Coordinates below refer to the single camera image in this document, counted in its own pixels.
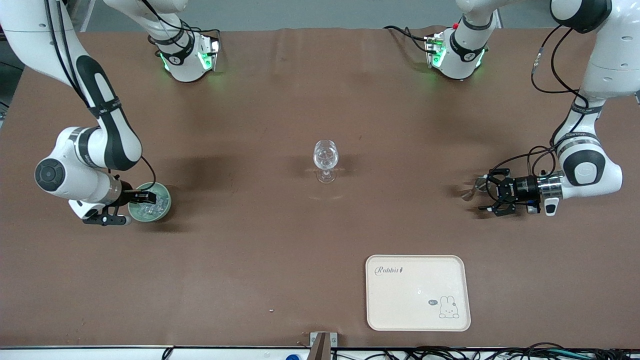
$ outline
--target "clear glass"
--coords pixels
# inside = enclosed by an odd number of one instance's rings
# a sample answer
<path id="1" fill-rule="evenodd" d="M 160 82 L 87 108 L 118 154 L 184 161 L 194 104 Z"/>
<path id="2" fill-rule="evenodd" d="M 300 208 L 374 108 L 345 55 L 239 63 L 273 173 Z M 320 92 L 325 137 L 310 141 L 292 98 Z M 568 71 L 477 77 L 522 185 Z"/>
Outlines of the clear glass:
<path id="1" fill-rule="evenodd" d="M 314 163 L 319 171 L 316 176 L 318 181 L 324 184 L 332 183 L 335 180 L 335 168 L 338 165 L 338 148 L 331 140 L 320 140 L 314 148 Z"/>

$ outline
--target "metal bracket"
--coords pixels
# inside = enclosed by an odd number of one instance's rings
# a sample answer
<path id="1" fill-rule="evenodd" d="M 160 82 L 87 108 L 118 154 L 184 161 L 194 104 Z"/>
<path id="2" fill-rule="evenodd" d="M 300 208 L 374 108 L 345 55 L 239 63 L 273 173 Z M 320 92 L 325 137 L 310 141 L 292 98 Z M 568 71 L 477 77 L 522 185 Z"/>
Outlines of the metal bracket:
<path id="1" fill-rule="evenodd" d="M 320 334 L 321 332 L 326 332 L 326 331 L 316 331 L 316 332 L 312 332 L 311 334 L 309 334 L 309 346 L 312 347 L 314 346 L 314 342 L 316 342 L 316 338 L 318 337 L 318 334 Z M 329 335 L 329 340 L 331 347 L 337 347 L 338 346 L 338 333 L 337 332 L 326 332 Z"/>

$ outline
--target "white tray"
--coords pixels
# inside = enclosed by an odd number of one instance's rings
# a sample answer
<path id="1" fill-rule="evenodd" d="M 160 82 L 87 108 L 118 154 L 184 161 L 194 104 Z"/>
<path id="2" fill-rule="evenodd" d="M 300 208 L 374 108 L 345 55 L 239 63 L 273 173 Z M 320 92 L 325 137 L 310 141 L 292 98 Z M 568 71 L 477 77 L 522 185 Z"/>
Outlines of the white tray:
<path id="1" fill-rule="evenodd" d="M 471 325 L 465 265 L 458 256 L 373 255 L 365 267 L 372 329 L 465 331 Z"/>

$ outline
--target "brown tabletop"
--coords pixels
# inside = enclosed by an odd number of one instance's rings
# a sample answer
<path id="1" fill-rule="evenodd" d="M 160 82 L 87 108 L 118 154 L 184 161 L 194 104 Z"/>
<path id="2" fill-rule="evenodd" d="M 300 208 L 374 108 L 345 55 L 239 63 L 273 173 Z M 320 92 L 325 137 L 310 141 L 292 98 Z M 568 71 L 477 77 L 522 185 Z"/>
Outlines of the brown tabletop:
<path id="1" fill-rule="evenodd" d="M 487 198 L 458 197 L 564 119 L 572 96 L 529 83 L 547 32 L 496 31 L 462 82 L 385 30 L 224 33 L 220 71 L 190 84 L 163 70 L 144 33 L 82 34 L 173 212 L 162 224 L 83 225 L 38 189 L 34 167 L 57 134 L 95 121 L 69 87 L 25 71 L 0 138 L 0 344 L 295 345 L 337 331 L 348 346 L 640 347 L 633 98 L 610 101 L 598 123 L 625 172 L 620 192 L 563 201 L 555 218 L 483 219 L 471 209 Z M 593 39 L 572 35 L 559 51 L 572 86 Z M 538 73 L 559 88 L 548 62 Z M 321 139 L 340 151 L 330 185 L 313 173 Z M 524 174 L 523 162 L 512 168 Z M 122 177 L 150 180 L 142 162 Z M 373 254 L 459 256 L 470 329 L 370 329 Z"/>

